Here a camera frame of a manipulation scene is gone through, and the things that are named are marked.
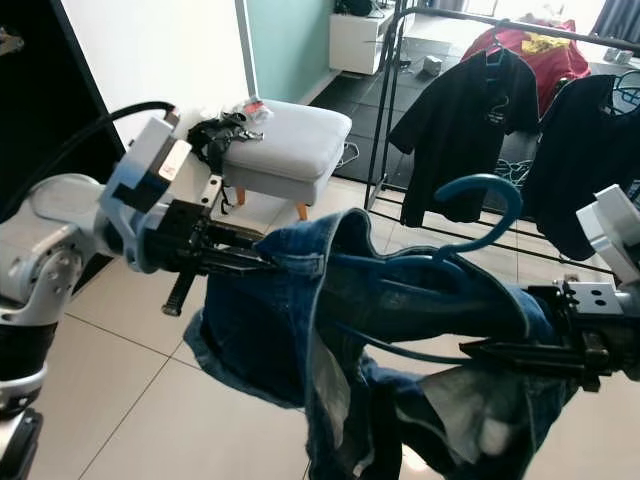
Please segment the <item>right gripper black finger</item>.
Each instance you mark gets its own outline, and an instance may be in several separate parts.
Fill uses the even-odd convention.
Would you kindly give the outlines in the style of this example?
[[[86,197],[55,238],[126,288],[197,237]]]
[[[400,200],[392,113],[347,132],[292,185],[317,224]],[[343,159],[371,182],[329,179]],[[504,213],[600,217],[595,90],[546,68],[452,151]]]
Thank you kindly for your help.
[[[581,364],[557,364],[557,362],[515,362],[513,369],[526,374],[572,380],[582,390],[600,390],[602,379],[611,375],[611,370],[589,367]]]
[[[504,358],[508,361],[586,361],[581,349],[568,346],[536,346],[508,342],[470,342],[460,346],[466,355],[475,358]]]

